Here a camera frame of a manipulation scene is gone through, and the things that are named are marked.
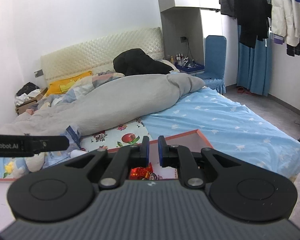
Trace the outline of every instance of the metal screw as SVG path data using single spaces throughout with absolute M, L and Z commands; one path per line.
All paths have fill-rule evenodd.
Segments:
M 191 178 L 188 179 L 188 184 L 190 186 L 201 186 L 203 184 L 203 180 L 200 178 Z
M 104 178 L 100 181 L 101 185 L 103 186 L 113 186 L 114 184 L 116 184 L 116 180 L 114 178 Z

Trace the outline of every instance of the red candy wrapper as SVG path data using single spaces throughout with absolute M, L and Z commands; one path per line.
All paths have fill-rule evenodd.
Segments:
M 146 168 L 138 167 L 131 169 L 129 179 L 158 180 L 158 177 L 154 174 L 152 165 L 149 163 L 149 166 Z

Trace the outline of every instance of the gray tile floor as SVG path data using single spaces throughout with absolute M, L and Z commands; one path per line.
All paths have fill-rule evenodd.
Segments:
M 263 96 L 238 95 L 236 89 L 227 91 L 225 96 L 232 101 L 246 105 L 289 136 L 295 139 L 300 138 L 300 115 L 295 114 L 279 103 Z M 298 191 L 298 201 L 290 216 L 290 220 L 300 228 L 300 173 L 294 184 Z

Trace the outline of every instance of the wall outlet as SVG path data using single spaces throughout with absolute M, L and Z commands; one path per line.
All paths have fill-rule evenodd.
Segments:
M 35 77 L 43 76 L 43 70 L 40 69 L 40 70 L 36 71 L 36 72 L 34 73 L 34 76 L 35 76 Z
M 180 41 L 181 41 L 181 43 L 183 43 L 183 42 L 187 42 L 187 37 L 186 36 L 182 36 L 182 37 L 180 37 Z

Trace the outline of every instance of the chair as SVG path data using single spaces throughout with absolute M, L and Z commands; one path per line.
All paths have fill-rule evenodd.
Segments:
M 224 36 L 209 35 L 205 45 L 204 73 L 198 74 L 205 85 L 220 94 L 226 93 L 225 66 L 227 40 Z

